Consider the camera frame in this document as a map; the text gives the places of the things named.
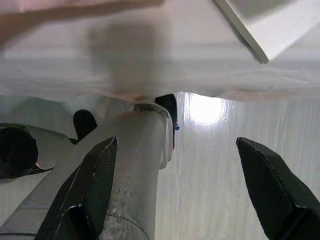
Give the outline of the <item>white book blue letters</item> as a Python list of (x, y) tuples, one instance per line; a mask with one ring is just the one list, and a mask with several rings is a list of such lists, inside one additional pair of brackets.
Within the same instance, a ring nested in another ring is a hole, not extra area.
[(320, 23), (320, 0), (214, 0), (262, 63)]

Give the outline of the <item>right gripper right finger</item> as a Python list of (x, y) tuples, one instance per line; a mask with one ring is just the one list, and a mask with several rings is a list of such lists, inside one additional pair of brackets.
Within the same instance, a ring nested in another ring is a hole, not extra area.
[(248, 138), (237, 138), (236, 145), (248, 194), (267, 238), (320, 240), (320, 201), (282, 157)]

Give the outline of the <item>silver robot right leg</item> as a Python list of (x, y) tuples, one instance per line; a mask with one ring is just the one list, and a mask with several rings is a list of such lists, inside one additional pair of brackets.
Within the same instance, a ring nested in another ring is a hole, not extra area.
[(158, 175), (172, 158), (177, 125), (173, 94), (139, 102), (103, 129), (116, 137), (109, 207), (98, 240), (154, 240)]

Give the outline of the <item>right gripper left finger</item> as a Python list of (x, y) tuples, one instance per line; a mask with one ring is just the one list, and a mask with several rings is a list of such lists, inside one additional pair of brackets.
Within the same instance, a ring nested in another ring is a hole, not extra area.
[(95, 145), (60, 187), (36, 240), (98, 240), (112, 192), (116, 137)]

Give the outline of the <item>cream sheeted bed mattress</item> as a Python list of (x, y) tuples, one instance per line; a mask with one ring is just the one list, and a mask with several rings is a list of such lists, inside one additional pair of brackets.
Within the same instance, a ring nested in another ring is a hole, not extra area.
[(320, 99), (319, 23), (270, 62), (215, 0), (0, 0), (0, 95)]

